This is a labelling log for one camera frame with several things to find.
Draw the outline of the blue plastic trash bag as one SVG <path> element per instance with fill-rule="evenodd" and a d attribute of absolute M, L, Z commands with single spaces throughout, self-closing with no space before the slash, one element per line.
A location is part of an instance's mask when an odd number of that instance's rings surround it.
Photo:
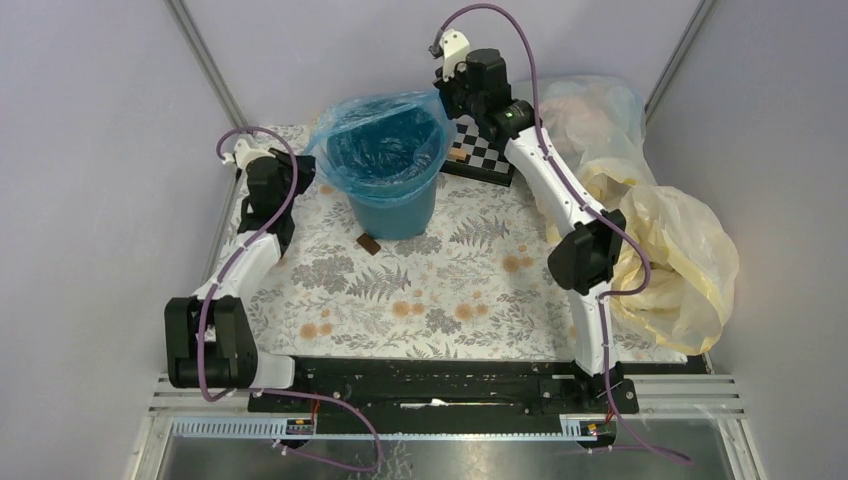
<path fill-rule="evenodd" d="M 437 92 L 380 94 L 327 108 L 304 152 L 322 181 L 347 195 L 401 199 L 435 177 L 455 134 Z"/>

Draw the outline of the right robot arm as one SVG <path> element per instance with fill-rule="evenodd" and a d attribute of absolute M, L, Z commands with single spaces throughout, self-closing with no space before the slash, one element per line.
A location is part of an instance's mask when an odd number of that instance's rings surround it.
<path fill-rule="evenodd" d="M 587 374 L 575 382 L 573 396 L 583 410 L 597 412 L 614 393 L 601 375 L 614 363 L 606 296 L 626 220 L 620 211 L 604 209 L 556 152 L 539 116 L 538 88 L 531 88 L 529 101 L 513 96 L 498 50 L 434 45 L 430 52 L 442 62 L 434 85 L 448 117 L 470 117 L 484 139 L 501 147 L 556 225 L 561 239 L 548 269 L 568 295 L 575 361 Z"/>

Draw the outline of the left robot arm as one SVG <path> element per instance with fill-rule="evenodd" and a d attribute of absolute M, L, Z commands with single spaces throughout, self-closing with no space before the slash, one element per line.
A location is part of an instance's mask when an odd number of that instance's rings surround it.
<path fill-rule="evenodd" d="M 307 404 L 311 387 L 295 374 L 294 360 L 259 351 L 246 305 L 291 244 L 294 199 L 314 177 L 314 157 L 290 157 L 274 148 L 247 164 L 247 194 L 231 256 L 191 296 L 175 297 L 165 306 L 172 386 L 272 389 L 272 398 L 285 410 Z"/>

